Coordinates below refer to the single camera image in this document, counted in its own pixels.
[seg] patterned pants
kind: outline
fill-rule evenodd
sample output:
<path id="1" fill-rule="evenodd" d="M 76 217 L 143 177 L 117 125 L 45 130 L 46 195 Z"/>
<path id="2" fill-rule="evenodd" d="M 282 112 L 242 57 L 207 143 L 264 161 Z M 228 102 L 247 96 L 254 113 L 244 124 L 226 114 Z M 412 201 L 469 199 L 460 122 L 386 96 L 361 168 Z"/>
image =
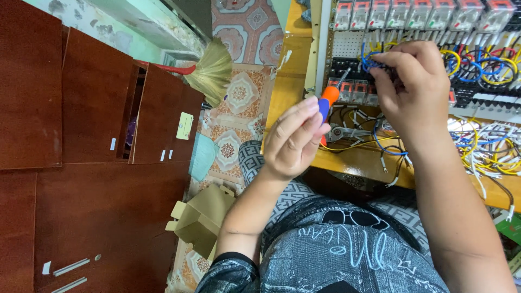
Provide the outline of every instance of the patterned pants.
<path id="1" fill-rule="evenodd" d="M 261 142 L 256 140 L 247 141 L 239 148 L 239 164 L 246 186 L 252 182 L 264 165 L 264 157 L 260 150 Z M 300 177 L 292 180 L 279 196 L 265 231 L 270 232 L 273 225 L 288 207 L 310 196 L 320 195 L 315 193 Z M 391 188 L 388 196 L 368 204 L 394 217 L 407 227 L 423 248 L 423 255 L 430 256 L 429 243 L 418 215 L 414 191 L 404 188 Z"/>

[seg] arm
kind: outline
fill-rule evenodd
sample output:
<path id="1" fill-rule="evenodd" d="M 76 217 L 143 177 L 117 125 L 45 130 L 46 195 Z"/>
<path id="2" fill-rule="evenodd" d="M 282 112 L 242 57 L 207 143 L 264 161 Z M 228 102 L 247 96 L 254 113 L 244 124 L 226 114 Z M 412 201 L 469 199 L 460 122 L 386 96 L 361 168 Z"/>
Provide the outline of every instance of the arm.
<path id="1" fill-rule="evenodd" d="M 414 164 L 418 210 L 432 260 L 451 292 L 516 292 L 498 232 L 447 131 L 450 81 L 432 42 L 407 42 L 373 68 L 380 106 Z"/>
<path id="2" fill-rule="evenodd" d="M 239 252 L 258 264 L 259 237 L 277 199 L 288 183 L 309 167 L 320 138 L 329 129 L 329 125 L 322 125 L 316 97 L 302 101 L 279 117 L 265 140 L 265 165 L 222 223 L 215 257 Z"/>

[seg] broom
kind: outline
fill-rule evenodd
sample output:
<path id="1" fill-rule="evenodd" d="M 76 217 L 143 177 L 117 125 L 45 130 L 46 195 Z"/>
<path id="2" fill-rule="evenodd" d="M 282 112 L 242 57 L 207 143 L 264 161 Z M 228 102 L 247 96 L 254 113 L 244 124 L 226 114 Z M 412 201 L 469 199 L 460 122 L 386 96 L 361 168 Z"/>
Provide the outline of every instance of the broom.
<path id="1" fill-rule="evenodd" d="M 204 51 L 197 64 L 188 68 L 171 67 L 161 64 L 155 66 L 184 75 L 188 84 L 206 96 L 206 101 L 217 108 L 226 95 L 226 86 L 231 79 L 231 56 L 221 39 L 214 38 Z"/>

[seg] red broom handle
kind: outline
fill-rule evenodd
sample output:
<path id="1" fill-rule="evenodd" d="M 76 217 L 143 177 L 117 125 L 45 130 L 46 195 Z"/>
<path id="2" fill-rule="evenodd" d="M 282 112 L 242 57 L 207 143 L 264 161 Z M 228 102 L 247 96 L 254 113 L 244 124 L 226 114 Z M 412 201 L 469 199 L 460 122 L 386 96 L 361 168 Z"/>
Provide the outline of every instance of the red broom handle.
<path id="1" fill-rule="evenodd" d="M 141 60 L 136 60 L 136 61 L 143 65 L 150 64 L 149 62 L 145 62 L 145 61 L 141 61 Z M 156 64 L 156 63 L 152 63 L 152 64 L 161 68 L 162 70 L 166 70 L 168 72 L 175 72 L 175 73 L 181 74 L 181 75 L 189 75 L 195 71 L 195 65 L 191 66 L 191 67 L 187 67 L 187 68 L 179 68 L 179 67 L 166 66 L 166 65 Z"/>

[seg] yellow label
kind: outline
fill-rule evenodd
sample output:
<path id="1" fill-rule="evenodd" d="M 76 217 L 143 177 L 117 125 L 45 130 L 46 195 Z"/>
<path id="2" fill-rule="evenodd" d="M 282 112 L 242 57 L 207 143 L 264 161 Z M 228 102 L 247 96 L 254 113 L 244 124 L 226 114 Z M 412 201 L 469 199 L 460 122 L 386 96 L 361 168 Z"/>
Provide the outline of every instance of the yellow label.
<path id="1" fill-rule="evenodd" d="M 179 127 L 177 128 L 176 138 L 188 140 L 190 138 L 190 130 L 192 129 L 193 121 L 193 115 L 181 112 L 181 118 L 179 119 Z"/>

